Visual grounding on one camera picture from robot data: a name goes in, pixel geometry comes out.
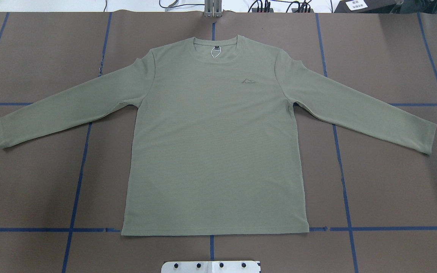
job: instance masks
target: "crew neckline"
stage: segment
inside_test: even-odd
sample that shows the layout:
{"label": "crew neckline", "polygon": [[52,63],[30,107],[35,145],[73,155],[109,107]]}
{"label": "crew neckline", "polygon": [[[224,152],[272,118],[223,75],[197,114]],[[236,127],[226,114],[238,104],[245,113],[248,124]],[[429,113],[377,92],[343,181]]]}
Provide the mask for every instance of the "crew neckline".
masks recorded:
{"label": "crew neckline", "polygon": [[[237,35],[232,39],[228,40],[202,40],[196,37],[188,38],[187,47],[189,49],[190,54],[198,61],[206,62],[206,63],[215,63],[215,64],[223,64],[232,62],[241,54],[243,38],[241,35]],[[229,59],[218,59],[218,58],[208,58],[205,56],[201,56],[195,49],[194,44],[203,45],[203,46],[229,46],[236,45],[236,49],[231,52],[232,58]]]}

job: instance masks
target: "black cable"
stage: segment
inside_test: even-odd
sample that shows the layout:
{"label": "black cable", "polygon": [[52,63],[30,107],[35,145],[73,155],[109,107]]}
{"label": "black cable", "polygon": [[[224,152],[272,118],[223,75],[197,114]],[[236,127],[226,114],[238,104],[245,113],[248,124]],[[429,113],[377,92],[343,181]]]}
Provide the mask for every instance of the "black cable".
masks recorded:
{"label": "black cable", "polygon": [[289,4],[289,6],[288,6],[288,9],[286,9],[286,12],[288,12],[289,11],[289,8],[291,7],[291,5],[293,5],[294,3],[296,3],[296,4],[298,4],[298,9],[300,9],[300,3],[298,2],[298,1],[293,1],[293,2],[289,2],[290,4]]}
{"label": "black cable", "polygon": [[259,1],[261,2],[262,5],[262,0],[255,0],[252,5],[250,5],[249,10],[247,12],[250,12],[250,10],[252,9],[252,6],[257,3],[257,12],[259,12]]}
{"label": "black cable", "polygon": [[307,2],[307,0],[305,0],[304,4],[305,4],[305,13],[309,13],[311,11],[311,5],[309,4],[312,0],[309,0]]}
{"label": "black cable", "polygon": [[159,6],[162,7],[163,9],[172,9],[172,8],[177,8],[177,7],[182,7],[182,6],[204,6],[205,4],[183,4],[183,5],[178,5],[178,6],[173,6],[173,7],[163,7],[161,5],[161,0],[158,0]]}
{"label": "black cable", "polygon": [[298,8],[296,9],[295,12],[293,12],[293,9],[291,9],[291,12],[293,12],[293,13],[300,13],[301,10],[302,10],[303,5],[304,5],[305,3],[303,2],[303,3],[300,3],[300,4],[301,4],[301,5],[298,5]]}
{"label": "black cable", "polygon": [[282,1],[282,0],[269,0],[269,1],[291,3],[291,1]]}
{"label": "black cable", "polygon": [[306,1],[303,1],[303,3],[301,3],[301,6],[296,10],[296,12],[297,13],[302,13],[303,9],[305,8],[306,5],[307,5]]}

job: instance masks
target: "brown table surface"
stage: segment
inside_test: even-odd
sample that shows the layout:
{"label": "brown table surface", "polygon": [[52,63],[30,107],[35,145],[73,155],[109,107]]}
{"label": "brown table surface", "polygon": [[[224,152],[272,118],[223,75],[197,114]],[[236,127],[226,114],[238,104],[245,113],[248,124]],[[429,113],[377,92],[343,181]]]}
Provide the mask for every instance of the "brown table surface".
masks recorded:
{"label": "brown table surface", "polygon": [[[0,116],[155,47],[236,35],[437,124],[437,15],[0,13]],[[306,234],[123,237],[135,107],[0,149],[0,272],[160,272],[261,261],[262,272],[437,272],[432,155],[319,121],[298,105]]]}

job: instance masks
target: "mountain logo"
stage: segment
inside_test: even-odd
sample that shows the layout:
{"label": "mountain logo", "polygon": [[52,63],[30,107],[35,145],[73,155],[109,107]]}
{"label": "mountain logo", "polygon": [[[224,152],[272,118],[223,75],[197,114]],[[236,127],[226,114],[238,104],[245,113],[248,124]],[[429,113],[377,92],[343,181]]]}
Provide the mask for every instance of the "mountain logo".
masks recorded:
{"label": "mountain logo", "polygon": [[242,83],[257,83],[257,82],[255,82],[255,81],[251,81],[251,80],[249,80],[249,79],[245,79]]}

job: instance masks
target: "metal bracket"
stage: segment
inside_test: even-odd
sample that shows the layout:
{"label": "metal bracket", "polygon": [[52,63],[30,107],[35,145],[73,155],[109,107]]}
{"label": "metal bracket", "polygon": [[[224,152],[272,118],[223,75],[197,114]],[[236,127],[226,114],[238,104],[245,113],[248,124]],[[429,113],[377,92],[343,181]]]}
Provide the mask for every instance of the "metal bracket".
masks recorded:
{"label": "metal bracket", "polygon": [[260,261],[166,262],[161,273],[260,273]]}
{"label": "metal bracket", "polygon": [[222,0],[205,0],[205,17],[222,17]]}

